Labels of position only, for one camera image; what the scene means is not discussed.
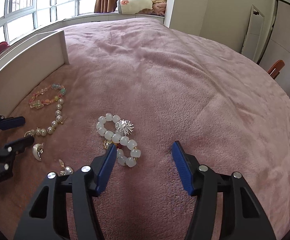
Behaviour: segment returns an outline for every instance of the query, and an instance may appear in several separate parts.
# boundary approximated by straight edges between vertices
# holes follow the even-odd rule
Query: white wall
[[[264,15],[255,58],[265,44],[273,16],[275,0],[208,0],[200,36],[217,41],[237,52],[241,52],[248,30],[251,6]]]
[[[199,36],[208,0],[167,0],[164,25]]]

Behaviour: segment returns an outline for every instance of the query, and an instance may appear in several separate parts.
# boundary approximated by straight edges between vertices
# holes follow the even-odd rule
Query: pink blanket
[[[195,199],[183,190],[173,162],[175,140],[215,172],[241,171],[277,239],[284,236],[290,228],[290,100],[262,68],[224,45],[152,19],[64,30],[70,65],[34,91],[64,85],[67,120],[53,135],[35,139],[45,143],[42,162],[28,149],[16,157],[14,177],[0,183],[0,229],[8,239],[44,176],[61,170],[58,159],[77,170],[104,153],[95,124],[106,113],[134,123],[131,137],[142,151],[133,168],[115,164],[95,200],[106,240],[184,239]],[[0,147],[55,118],[55,105],[30,109],[29,98],[12,114],[23,115],[26,125],[0,131]],[[77,239],[68,199],[70,234]],[[214,239],[220,219],[218,210]]]

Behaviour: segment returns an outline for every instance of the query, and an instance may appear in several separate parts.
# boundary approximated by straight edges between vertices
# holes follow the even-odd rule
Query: earring
[[[66,175],[70,175],[73,174],[74,171],[70,166],[64,166],[64,162],[62,160],[58,160],[61,167],[64,169],[64,171],[60,171],[60,176],[66,176]]]
[[[33,153],[35,159],[37,159],[39,162],[41,162],[42,161],[41,154],[43,153],[43,144],[39,144],[39,143],[35,144],[33,146],[32,153]]]

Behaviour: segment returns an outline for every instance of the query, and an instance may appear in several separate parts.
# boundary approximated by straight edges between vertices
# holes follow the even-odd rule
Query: silver bolt head
[[[242,177],[241,173],[239,173],[238,171],[234,172],[234,177],[236,179],[240,179]]]
[[[83,166],[83,167],[81,168],[81,171],[82,171],[82,172],[89,172],[90,170],[91,170],[90,166]]]
[[[200,171],[208,171],[208,167],[207,167],[206,165],[200,165],[200,166],[198,167],[198,169],[199,169]]]
[[[49,179],[54,179],[56,177],[56,173],[55,172],[50,172],[50,173],[48,173],[47,177]]]

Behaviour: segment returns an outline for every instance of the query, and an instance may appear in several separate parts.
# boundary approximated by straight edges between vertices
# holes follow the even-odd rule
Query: folded clothes
[[[152,9],[152,0],[118,0],[117,8],[120,14],[136,14],[143,9]]]

